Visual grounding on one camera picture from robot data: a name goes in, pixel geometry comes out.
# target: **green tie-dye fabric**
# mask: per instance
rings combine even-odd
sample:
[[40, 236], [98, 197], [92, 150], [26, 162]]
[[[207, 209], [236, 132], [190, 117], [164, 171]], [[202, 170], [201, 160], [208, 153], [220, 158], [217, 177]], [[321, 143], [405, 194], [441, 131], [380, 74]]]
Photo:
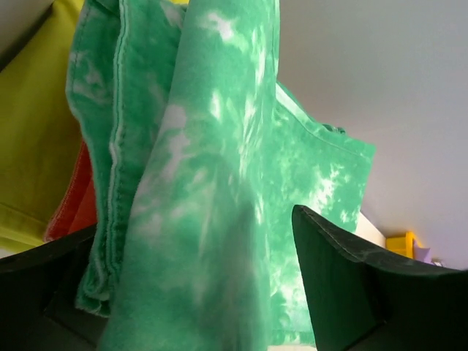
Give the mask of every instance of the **green tie-dye fabric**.
[[276, 0], [87, 0], [67, 93], [99, 225], [77, 305], [101, 350], [311, 344], [290, 213], [353, 231], [373, 147], [276, 83]]

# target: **yellow fabric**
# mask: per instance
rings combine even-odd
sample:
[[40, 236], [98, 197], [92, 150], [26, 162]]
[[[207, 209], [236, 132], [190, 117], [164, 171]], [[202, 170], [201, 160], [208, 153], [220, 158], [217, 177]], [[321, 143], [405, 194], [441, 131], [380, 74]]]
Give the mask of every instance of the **yellow fabric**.
[[83, 0], [55, 0], [51, 16], [0, 72], [0, 247], [42, 244], [80, 146], [65, 79]]

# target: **tie-dye shirt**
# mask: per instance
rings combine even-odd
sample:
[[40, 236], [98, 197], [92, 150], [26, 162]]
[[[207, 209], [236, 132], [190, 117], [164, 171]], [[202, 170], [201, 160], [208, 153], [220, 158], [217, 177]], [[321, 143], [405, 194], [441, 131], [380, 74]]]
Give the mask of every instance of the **tie-dye shirt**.
[[313, 345], [291, 211], [353, 231], [374, 149], [276, 82], [278, 1], [99, 3], [67, 90], [97, 170], [78, 306], [112, 310], [101, 350]]

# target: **white ceiling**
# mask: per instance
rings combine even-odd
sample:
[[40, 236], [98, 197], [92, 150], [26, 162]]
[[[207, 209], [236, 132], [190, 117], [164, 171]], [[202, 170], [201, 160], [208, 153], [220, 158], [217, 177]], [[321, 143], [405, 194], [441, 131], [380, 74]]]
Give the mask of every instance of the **white ceiling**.
[[468, 1], [283, 0], [279, 79], [377, 146], [365, 215], [468, 268]]

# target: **orange fabric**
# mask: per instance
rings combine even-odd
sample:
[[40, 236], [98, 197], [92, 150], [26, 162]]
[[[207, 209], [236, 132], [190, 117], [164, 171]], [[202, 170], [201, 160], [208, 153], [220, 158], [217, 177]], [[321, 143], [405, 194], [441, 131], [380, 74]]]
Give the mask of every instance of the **orange fabric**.
[[96, 199], [91, 160], [86, 144], [81, 143], [72, 180], [60, 206], [49, 222], [44, 240], [52, 241], [62, 238], [96, 222]]
[[76, 213], [75, 219], [70, 226], [68, 233], [74, 233], [90, 225], [97, 223], [96, 214], [96, 196], [94, 195], [93, 181], [90, 180], [88, 188], [83, 196], [80, 207]]

